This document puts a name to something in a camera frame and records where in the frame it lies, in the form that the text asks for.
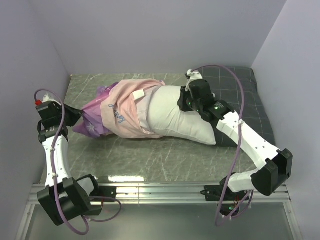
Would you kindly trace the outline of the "white pillow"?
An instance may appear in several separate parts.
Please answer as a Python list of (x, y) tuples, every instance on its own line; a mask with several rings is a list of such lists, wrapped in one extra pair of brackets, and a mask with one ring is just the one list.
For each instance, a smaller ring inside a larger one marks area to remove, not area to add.
[(154, 86), (136, 90), (132, 95), (140, 127), (151, 137), (175, 137), (209, 146), (217, 144), (209, 123), (195, 111), (180, 110), (179, 86)]

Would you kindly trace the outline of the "pink purple Elsa pillowcase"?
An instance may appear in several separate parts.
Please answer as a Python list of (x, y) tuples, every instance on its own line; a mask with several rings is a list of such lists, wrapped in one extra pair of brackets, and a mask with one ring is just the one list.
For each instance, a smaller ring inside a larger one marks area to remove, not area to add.
[(90, 138), (159, 139), (147, 117), (153, 94), (165, 85), (156, 79), (125, 79), (99, 87), (96, 98), (82, 107), (83, 121), (72, 130)]

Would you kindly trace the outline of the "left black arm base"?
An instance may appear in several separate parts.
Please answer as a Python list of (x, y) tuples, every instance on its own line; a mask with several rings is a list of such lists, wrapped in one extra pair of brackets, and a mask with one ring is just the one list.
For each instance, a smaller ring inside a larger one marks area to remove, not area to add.
[(86, 217), (99, 216), (103, 210), (104, 202), (114, 203), (117, 194), (116, 186), (100, 186), (89, 194), (90, 210), (85, 213)]

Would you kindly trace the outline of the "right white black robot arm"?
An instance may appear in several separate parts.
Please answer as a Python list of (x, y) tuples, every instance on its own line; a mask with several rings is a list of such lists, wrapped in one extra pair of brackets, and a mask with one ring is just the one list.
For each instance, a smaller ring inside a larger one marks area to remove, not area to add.
[(256, 190), (270, 196), (291, 176), (293, 154), (279, 149), (263, 139), (224, 100), (215, 100), (204, 79), (194, 80), (180, 89), (177, 102), (183, 112), (197, 112), (213, 129), (220, 131), (235, 142), (253, 161), (256, 169), (233, 173), (229, 181), (220, 187), (226, 200), (238, 192)]

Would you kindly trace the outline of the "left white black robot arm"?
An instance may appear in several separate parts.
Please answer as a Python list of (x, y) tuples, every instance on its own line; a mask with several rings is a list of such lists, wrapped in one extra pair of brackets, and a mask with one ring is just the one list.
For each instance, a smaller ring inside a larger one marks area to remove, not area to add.
[(38, 140), (46, 155), (45, 188), (37, 199), (56, 226), (81, 215), (99, 214), (91, 205), (101, 195), (96, 178), (85, 175), (79, 179), (71, 176), (68, 161), (68, 127), (73, 127), (83, 111), (56, 101), (35, 102), (41, 120), (38, 122)]

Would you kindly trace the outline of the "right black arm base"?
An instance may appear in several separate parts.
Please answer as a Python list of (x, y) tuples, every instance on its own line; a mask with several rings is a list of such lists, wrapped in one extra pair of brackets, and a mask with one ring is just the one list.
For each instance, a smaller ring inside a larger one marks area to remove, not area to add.
[[(223, 191), (222, 185), (205, 185), (204, 190), (200, 192), (201, 195), (205, 197), (207, 202), (219, 202)], [(240, 203), (242, 199), (246, 201), (249, 200), (249, 197), (245, 197), (247, 194), (246, 191), (232, 192), (229, 188), (226, 189), (223, 201), (229, 201), (231, 203), (223, 203), (219, 212), (223, 216), (229, 215), (234, 208)]]

